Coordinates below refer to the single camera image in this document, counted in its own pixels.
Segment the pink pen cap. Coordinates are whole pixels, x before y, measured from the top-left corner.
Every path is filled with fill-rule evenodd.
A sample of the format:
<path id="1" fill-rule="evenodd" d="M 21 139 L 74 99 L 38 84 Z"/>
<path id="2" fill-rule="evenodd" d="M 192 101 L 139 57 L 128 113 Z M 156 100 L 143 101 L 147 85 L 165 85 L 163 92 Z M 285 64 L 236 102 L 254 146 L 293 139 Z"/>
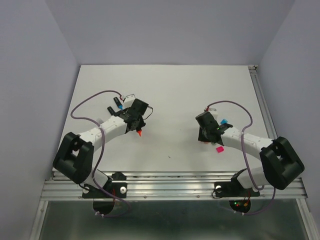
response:
<path id="1" fill-rule="evenodd" d="M 217 151 L 218 153 L 222 153 L 224 150 L 225 150 L 225 149 L 224 149 L 223 146 L 219 146 L 219 147 L 216 148 L 216 151 Z"/>

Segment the pastel orange highlighter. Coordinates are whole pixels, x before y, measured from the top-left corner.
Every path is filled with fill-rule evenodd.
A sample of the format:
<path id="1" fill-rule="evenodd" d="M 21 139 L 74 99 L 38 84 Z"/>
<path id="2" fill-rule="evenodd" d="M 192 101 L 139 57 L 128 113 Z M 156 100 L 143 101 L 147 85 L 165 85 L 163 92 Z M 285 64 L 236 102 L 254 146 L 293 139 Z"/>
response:
<path id="1" fill-rule="evenodd" d="M 103 120 L 100 119 L 100 118 L 98 118 L 96 121 L 97 121 L 99 124 L 102 124 L 102 123 L 103 123 Z"/>

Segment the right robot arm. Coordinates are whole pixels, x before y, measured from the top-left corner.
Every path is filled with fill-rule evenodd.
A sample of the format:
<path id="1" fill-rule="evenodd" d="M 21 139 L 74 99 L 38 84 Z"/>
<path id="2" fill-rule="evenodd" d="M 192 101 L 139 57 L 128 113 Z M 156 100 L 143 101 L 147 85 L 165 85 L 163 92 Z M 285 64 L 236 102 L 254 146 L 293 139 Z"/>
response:
<path id="1" fill-rule="evenodd" d="M 235 195 L 265 185 L 284 190 L 305 170 L 300 157 L 284 137 L 263 138 L 244 133 L 228 123 L 219 125 L 209 111 L 202 112 L 195 119 L 199 124 L 200 142 L 237 149 L 242 151 L 244 158 L 250 155 L 261 162 L 261 167 L 256 168 L 250 168 L 247 162 L 246 168 L 231 178 L 230 189 Z"/>

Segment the black highlighter orange cap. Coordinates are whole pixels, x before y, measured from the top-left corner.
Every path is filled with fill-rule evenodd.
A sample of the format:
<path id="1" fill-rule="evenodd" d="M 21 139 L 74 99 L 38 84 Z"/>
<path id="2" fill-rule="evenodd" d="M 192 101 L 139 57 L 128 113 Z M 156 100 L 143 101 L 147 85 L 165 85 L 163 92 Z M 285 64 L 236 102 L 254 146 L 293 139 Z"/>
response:
<path id="1" fill-rule="evenodd" d="M 139 135 L 140 137 L 142 136 L 142 129 L 141 129 L 141 128 L 137 129 L 136 132 L 138 133 L 138 135 Z"/>

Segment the black highlighter purple tip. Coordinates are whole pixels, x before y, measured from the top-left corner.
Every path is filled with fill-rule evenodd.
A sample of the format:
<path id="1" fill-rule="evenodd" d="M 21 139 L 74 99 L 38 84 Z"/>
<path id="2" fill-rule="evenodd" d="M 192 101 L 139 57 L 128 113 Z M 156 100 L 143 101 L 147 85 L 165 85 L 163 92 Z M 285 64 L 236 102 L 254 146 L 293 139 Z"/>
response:
<path id="1" fill-rule="evenodd" d="M 115 116 L 116 115 L 115 110 L 111 106 L 107 107 L 107 110 L 108 110 L 108 112 L 110 113 L 111 116 Z"/>

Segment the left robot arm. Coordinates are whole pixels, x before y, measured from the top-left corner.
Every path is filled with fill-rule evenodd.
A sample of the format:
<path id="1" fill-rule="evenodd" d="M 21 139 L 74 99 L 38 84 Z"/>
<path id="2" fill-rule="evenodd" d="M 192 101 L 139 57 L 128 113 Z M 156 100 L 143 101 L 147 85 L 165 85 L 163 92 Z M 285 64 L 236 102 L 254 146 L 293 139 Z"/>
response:
<path id="1" fill-rule="evenodd" d="M 101 150 L 100 161 L 109 141 L 130 131 L 140 135 L 146 125 L 143 116 L 148 108 L 148 103 L 133 95 L 124 100 L 119 111 L 109 106 L 107 110 L 111 117 L 108 120 L 98 122 L 96 127 L 85 132 L 69 132 L 63 137 L 53 160 L 53 168 L 76 184 L 94 187 L 100 197 L 108 196 L 111 193 L 111 178 L 93 166 L 94 153 Z"/>

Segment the blue pen cap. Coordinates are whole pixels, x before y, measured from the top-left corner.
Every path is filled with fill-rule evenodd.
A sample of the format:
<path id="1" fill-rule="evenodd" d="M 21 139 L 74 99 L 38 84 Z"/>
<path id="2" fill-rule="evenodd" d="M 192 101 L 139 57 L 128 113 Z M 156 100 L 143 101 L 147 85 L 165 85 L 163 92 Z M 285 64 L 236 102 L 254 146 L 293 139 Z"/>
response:
<path id="1" fill-rule="evenodd" d="M 223 119 L 220 123 L 221 124 L 226 124 L 228 121 L 226 119 Z"/>

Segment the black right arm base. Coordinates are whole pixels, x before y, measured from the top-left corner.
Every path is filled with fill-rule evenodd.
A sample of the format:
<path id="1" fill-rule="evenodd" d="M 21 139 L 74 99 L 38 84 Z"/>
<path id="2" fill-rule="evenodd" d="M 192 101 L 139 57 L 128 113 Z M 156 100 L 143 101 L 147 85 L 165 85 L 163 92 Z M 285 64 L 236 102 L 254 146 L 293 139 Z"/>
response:
<path id="1" fill-rule="evenodd" d="M 213 196 L 215 198 L 259 197 L 260 192 L 252 188 L 245 189 L 239 183 L 232 181 L 218 181 L 214 183 Z"/>

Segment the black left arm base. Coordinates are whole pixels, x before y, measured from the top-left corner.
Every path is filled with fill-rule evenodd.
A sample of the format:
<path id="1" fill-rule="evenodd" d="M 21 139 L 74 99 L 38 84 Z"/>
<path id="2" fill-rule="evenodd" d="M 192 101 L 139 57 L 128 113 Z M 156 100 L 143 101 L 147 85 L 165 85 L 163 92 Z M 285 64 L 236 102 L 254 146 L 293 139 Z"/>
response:
<path id="1" fill-rule="evenodd" d="M 108 179 L 104 182 L 102 178 L 102 183 L 99 182 L 99 185 L 107 191 L 109 194 L 116 196 L 121 199 L 127 197 L 128 183 L 127 176 L 122 172 L 115 172 L 111 176 L 107 176 Z M 110 199 L 111 196 L 105 194 L 101 191 L 96 185 L 92 186 L 85 183 L 82 189 L 82 198 L 83 199 Z"/>

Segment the black highlighter blue tip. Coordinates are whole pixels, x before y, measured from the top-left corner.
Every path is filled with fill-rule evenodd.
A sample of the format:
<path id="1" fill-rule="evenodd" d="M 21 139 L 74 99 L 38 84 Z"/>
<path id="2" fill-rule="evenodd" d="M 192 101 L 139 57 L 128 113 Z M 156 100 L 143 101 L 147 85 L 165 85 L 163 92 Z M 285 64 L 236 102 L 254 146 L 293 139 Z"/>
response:
<path id="1" fill-rule="evenodd" d="M 113 100 L 114 100 L 116 106 L 117 106 L 120 110 L 123 110 L 123 104 L 122 104 L 121 100 L 120 100 L 118 97 L 114 97 Z"/>

